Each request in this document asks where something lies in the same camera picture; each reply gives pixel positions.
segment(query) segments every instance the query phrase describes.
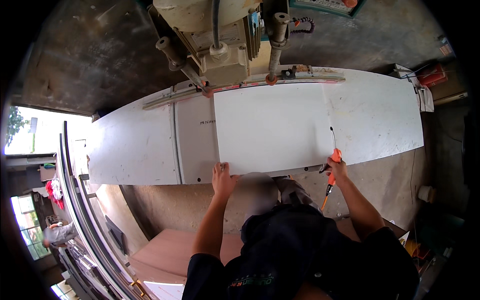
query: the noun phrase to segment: orange cap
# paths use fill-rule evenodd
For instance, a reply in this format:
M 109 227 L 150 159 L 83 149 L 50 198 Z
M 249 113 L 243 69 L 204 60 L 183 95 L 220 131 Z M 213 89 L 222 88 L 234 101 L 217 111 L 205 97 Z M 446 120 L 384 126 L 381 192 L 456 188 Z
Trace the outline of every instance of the orange cap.
M 349 8 L 357 6 L 357 0 L 342 0 L 342 2 Z

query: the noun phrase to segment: gray shirt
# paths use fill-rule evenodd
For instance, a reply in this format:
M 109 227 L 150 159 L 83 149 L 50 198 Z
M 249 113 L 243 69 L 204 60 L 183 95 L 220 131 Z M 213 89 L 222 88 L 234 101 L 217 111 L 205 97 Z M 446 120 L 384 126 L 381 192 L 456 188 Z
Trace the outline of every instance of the gray shirt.
M 53 229 L 45 228 L 43 231 L 44 238 L 55 247 L 58 247 L 59 244 L 65 244 L 77 235 L 78 233 L 74 223 L 62 227 L 55 227 Z

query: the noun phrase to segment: sawdust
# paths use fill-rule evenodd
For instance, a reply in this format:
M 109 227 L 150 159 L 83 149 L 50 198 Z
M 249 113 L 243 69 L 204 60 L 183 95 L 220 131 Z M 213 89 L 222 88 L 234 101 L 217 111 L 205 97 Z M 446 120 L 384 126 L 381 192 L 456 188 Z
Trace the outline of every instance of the sawdust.
M 308 72 L 309 69 L 308 69 L 308 66 L 306 66 L 306 65 L 297 65 L 297 71 L 298 72 Z

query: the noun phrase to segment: white paper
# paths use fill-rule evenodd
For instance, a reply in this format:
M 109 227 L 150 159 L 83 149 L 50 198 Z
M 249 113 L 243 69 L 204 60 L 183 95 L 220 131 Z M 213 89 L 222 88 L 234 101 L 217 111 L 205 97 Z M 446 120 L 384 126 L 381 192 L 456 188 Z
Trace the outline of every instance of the white paper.
M 184 284 L 144 281 L 144 284 L 160 300 L 181 300 Z

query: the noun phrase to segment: red cloth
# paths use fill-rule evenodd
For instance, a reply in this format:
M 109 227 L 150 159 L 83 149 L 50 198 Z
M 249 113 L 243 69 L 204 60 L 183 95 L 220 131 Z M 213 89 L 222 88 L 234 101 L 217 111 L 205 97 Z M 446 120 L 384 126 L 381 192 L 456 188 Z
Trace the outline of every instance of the red cloth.
M 52 181 L 51 180 L 49 182 L 47 182 L 47 184 L 45 185 L 45 189 L 48 192 L 48 198 L 50 200 L 52 200 L 60 209 L 63 210 L 63 199 L 57 200 L 53 196 L 53 189 L 52 189 Z

